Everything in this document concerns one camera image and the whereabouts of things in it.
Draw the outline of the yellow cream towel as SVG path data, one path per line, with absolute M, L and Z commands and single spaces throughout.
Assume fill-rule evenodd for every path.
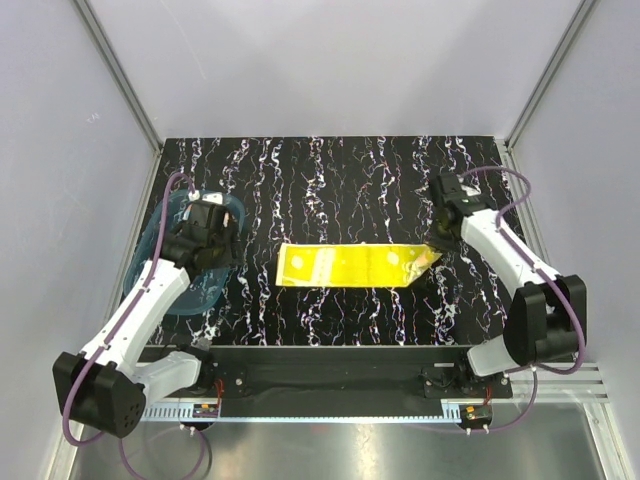
M 302 288 L 405 288 L 442 253 L 424 244 L 283 244 L 276 284 Z

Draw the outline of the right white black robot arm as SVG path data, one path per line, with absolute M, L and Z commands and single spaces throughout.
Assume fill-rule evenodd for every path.
M 576 373 L 587 343 L 585 282 L 543 262 L 503 221 L 503 213 L 486 205 L 440 206 L 434 225 L 439 239 L 479 253 L 511 295 L 502 334 L 470 348 L 466 364 L 454 371 L 457 390 L 476 396 L 491 375 L 527 367 Z

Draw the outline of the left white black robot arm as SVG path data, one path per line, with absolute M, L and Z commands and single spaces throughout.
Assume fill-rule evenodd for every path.
M 63 352 L 54 362 L 65 432 L 78 422 L 124 438 L 147 406 L 179 390 L 203 396 L 215 386 L 212 357 L 196 347 L 178 347 L 146 366 L 138 361 L 166 314 L 190 316 L 214 307 L 241 260 L 245 208 L 237 198 L 213 192 L 190 200 L 173 226 L 169 214 L 164 208 L 160 216 L 160 252 L 145 262 L 111 319 L 79 353 Z

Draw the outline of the blue transparent plastic bin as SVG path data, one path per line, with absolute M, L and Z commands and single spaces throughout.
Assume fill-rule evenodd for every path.
M 187 193 L 186 189 L 182 189 L 169 195 L 166 225 L 168 229 L 173 228 L 182 219 L 189 202 Z M 245 223 L 244 205 L 233 195 L 222 194 L 224 195 L 223 205 L 229 208 L 238 222 L 239 231 L 242 231 Z M 159 233 L 161 212 L 162 202 L 159 202 L 140 235 L 133 258 L 129 264 L 123 282 L 124 296 L 129 294 L 135 283 L 140 279 L 145 262 L 152 258 Z M 224 267 L 201 274 L 189 286 L 189 289 L 174 301 L 168 310 L 168 314 L 193 316 L 212 309 L 224 289 L 230 271 L 230 267 Z

